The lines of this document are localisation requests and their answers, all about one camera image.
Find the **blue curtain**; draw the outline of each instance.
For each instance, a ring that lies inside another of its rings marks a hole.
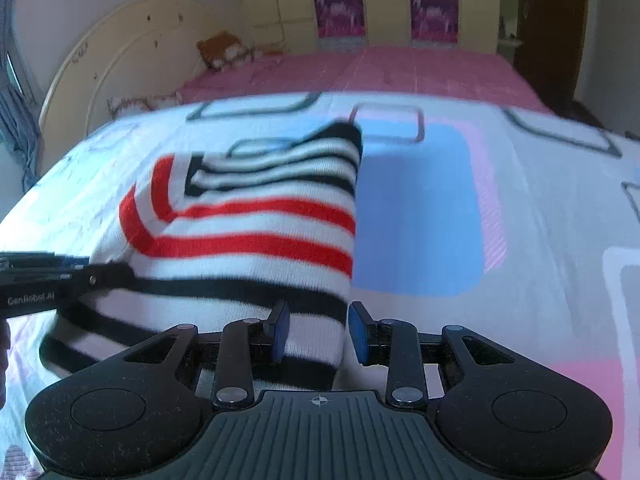
[[[0,140],[23,168],[22,189],[27,192],[38,180],[40,129],[7,72],[13,6],[14,0],[0,0]]]

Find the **window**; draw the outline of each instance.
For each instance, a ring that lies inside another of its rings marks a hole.
[[[22,96],[24,97],[24,91],[22,90],[22,87],[20,86],[20,82],[18,81],[18,76],[15,75],[14,64],[11,61],[11,56],[9,56],[8,54],[6,55],[6,73],[9,76],[9,81],[11,82],[11,85],[18,92],[20,92],[20,94],[22,94]]]
[[[6,64],[6,72],[9,76],[9,81],[12,86],[20,92],[24,101],[27,103],[27,106],[37,116],[38,106],[40,105],[41,100],[39,99],[39,94],[34,94],[29,83],[24,66],[22,65],[22,59],[20,58],[20,54],[18,53],[18,49],[15,45],[13,34],[9,38],[6,57],[8,61]]]

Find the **wooden headboard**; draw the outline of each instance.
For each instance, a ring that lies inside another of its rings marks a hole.
[[[204,64],[196,42],[224,29],[193,0],[140,0],[95,23],[58,70],[40,114],[40,173],[111,119],[109,98],[174,92]]]

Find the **blue square pattern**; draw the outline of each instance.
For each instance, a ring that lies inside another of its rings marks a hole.
[[[483,275],[478,195],[455,127],[432,123],[417,144],[365,142],[356,210],[355,287],[456,296]]]

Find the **striped sock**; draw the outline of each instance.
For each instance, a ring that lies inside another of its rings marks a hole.
[[[132,290],[59,311],[41,356],[75,372],[176,324],[216,332],[290,306],[282,364],[257,383],[330,389],[353,267],[360,132],[335,123],[259,155],[163,156],[127,193],[92,262],[128,262]]]

